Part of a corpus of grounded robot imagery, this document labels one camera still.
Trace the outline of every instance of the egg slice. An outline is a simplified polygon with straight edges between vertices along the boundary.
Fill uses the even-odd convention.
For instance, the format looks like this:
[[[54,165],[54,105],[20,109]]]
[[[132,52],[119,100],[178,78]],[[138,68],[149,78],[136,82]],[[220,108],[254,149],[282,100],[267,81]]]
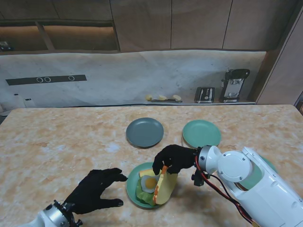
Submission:
[[[142,191],[147,193],[154,193],[160,176],[144,175],[141,179]]]

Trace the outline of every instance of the plate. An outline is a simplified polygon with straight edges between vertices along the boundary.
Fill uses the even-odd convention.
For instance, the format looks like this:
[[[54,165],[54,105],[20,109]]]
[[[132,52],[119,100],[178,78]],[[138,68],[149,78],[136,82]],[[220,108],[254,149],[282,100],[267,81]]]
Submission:
[[[162,124],[149,117],[134,120],[126,129],[127,140],[136,147],[147,148],[156,145],[164,135]]]
[[[194,148],[205,145],[217,146],[221,141],[221,133],[217,126],[204,120],[187,123],[182,134],[186,143]]]
[[[268,161],[266,158],[262,156],[261,158],[270,166],[270,168],[272,168],[276,173],[278,173],[278,171],[270,161]],[[251,175],[249,175],[245,180],[241,181],[240,184],[244,188],[249,190],[252,189],[253,186],[255,186],[261,179],[262,179],[262,172],[256,165],[254,165]]]
[[[146,162],[141,165],[136,166],[128,176],[126,181],[126,192],[128,194],[129,199],[137,206],[146,209],[155,209],[160,205],[151,206],[150,204],[145,204],[137,200],[136,197],[136,186],[139,180],[139,172],[145,169],[151,169],[152,162]]]

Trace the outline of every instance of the black gloved hand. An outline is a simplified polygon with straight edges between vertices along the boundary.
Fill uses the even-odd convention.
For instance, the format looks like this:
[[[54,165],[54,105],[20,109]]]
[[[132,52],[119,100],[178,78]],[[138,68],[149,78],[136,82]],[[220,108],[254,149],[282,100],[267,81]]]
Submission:
[[[168,145],[156,155],[152,169],[158,175],[163,165],[166,165],[169,167],[167,172],[177,174],[181,169],[188,169],[194,165],[195,153],[195,149],[185,148],[176,144]]]
[[[101,199],[102,192],[113,182],[125,182],[121,169],[91,170],[90,173],[79,183],[75,190],[67,197],[64,203],[74,203],[72,212],[86,214],[94,210],[110,207],[121,207],[123,201],[120,199]]]

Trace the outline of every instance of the marble countertop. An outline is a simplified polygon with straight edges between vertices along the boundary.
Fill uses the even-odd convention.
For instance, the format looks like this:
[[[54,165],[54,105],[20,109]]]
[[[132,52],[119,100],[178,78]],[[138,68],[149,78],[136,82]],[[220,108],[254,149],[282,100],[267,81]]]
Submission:
[[[134,148],[126,141],[128,124],[140,117],[163,124],[164,137],[153,148]],[[17,109],[0,126],[0,226],[33,220],[54,199],[63,201],[91,169],[118,167],[128,175],[152,162],[166,145],[181,145],[184,125],[195,119],[218,126],[222,152],[255,148],[303,197],[303,116],[290,105]],[[76,218],[88,227],[249,226],[209,186],[195,187],[193,171],[181,171],[172,198],[157,210],[137,208],[125,183],[114,183],[102,197],[120,198],[124,206]]]

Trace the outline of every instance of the lettuce leaf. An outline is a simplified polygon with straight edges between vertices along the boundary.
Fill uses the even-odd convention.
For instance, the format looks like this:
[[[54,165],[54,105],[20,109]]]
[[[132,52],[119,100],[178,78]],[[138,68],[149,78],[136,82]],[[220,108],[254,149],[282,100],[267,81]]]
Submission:
[[[137,199],[140,202],[148,203],[151,206],[155,205],[154,201],[152,200],[153,193],[147,193],[147,192],[144,192],[142,190],[142,187],[141,187],[141,178],[138,180],[138,183],[137,183],[137,186],[136,186],[136,196],[137,196]]]

